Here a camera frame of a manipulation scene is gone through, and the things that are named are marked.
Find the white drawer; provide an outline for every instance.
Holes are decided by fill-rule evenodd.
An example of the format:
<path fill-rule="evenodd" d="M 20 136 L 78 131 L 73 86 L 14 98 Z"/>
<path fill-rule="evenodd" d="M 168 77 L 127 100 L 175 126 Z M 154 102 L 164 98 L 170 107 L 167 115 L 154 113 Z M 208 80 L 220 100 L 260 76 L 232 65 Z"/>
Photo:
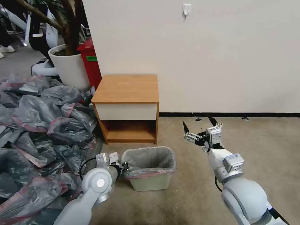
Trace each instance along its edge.
<path fill-rule="evenodd" d="M 157 104 L 96 104 L 100 120 L 156 120 Z"/>

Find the cable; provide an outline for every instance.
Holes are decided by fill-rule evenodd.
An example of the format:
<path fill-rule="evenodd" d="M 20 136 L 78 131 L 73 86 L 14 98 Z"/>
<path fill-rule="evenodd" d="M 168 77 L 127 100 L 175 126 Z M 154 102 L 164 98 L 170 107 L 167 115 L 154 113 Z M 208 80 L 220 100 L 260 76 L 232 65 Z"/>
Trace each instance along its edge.
<path fill-rule="evenodd" d="M 217 177 L 216 176 L 215 176 L 215 185 L 219 189 L 219 191 L 222 192 L 222 189 L 218 186 Z"/>
<path fill-rule="evenodd" d="M 87 161 L 85 161 L 85 162 L 81 165 L 81 167 L 80 167 L 80 169 L 79 169 L 79 176 L 80 176 L 80 179 L 81 179 L 81 180 L 82 180 L 81 171 L 82 171 L 83 166 L 84 166 L 85 164 L 87 164 L 89 161 L 92 161 L 93 159 L 96 159 L 96 157 L 88 159 Z"/>
<path fill-rule="evenodd" d="M 30 67 L 30 73 L 31 73 L 31 76 L 33 77 L 32 75 L 32 67 L 34 66 L 35 64 L 33 64 L 31 67 Z"/>

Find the white wall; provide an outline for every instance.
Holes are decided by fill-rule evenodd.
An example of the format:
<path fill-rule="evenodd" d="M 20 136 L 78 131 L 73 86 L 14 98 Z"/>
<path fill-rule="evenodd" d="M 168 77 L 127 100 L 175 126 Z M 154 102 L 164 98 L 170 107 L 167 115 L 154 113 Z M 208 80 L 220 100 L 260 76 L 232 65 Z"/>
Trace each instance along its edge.
<path fill-rule="evenodd" d="M 101 73 L 156 73 L 160 112 L 300 112 L 299 0 L 83 2 Z"/>

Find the red trash can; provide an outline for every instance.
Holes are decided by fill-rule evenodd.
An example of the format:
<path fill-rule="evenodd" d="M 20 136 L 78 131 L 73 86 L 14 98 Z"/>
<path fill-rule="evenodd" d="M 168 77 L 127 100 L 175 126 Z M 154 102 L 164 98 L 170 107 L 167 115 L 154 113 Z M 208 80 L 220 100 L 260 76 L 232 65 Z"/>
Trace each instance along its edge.
<path fill-rule="evenodd" d="M 98 65 L 95 48 L 92 38 L 89 38 L 85 43 L 77 48 L 80 51 L 82 60 L 87 71 L 87 76 L 90 81 L 91 87 L 95 86 L 97 89 L 102 77 L 100 73 L 100 68 Z"/>

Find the wood cabinet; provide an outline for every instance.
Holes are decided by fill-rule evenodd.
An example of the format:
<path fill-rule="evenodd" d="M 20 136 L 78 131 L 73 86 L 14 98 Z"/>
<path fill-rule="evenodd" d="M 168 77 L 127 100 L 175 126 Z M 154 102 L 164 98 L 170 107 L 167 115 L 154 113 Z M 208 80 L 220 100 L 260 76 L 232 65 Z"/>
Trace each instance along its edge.
<path fill-rule="evenodd" d="M 105 75 L 92 103 L 106 144 L 156 144 L 159 112 L 156 75 Z"/>

